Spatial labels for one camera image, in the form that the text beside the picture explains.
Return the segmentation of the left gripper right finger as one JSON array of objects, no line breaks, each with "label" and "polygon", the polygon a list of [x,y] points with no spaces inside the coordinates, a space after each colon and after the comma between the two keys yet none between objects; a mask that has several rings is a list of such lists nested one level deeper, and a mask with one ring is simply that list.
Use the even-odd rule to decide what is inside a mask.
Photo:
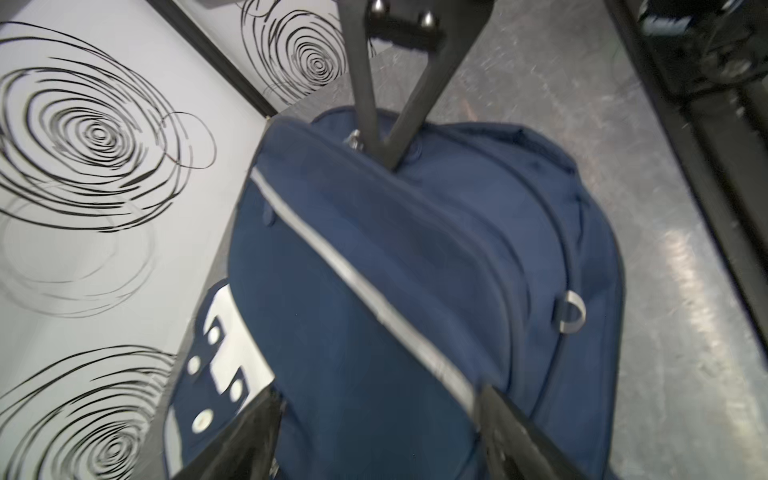
[{"label": "left gripper right finger", "polygon": [[479,396],[480,436],[491,479],[586,479],[561,450],[500,390]]}]

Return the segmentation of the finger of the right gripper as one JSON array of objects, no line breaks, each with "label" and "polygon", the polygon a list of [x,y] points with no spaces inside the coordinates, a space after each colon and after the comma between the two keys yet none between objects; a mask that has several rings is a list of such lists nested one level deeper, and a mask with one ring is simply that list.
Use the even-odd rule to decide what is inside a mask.
[{"label": "finger of the right gripper", "polygon": [[494,9],[492,1],[339,1],[366,154],[398,168]]}]

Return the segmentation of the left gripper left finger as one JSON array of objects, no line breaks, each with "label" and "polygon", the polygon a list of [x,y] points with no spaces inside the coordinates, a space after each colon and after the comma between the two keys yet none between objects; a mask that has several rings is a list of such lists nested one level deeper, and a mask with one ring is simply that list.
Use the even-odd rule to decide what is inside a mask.
[{"label": "left gripper left finger", "polygon": [[272,387],[262,391],[171,479],[272,479],[284,407]]}]

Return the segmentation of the navy blue student backpack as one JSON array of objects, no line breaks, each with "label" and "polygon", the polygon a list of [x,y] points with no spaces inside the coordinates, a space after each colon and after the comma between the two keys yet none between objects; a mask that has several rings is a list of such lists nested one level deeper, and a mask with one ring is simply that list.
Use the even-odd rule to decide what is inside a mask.
[{"label": "navy blue student backpack", "polygon": [[164,419],[166,477],[272,387],[272,479],[491,479],[492,385],[611,478],[625,275],[575,160],[521,125],[427,124],[390,171],[357,134],[349,107],[266,129]]}]

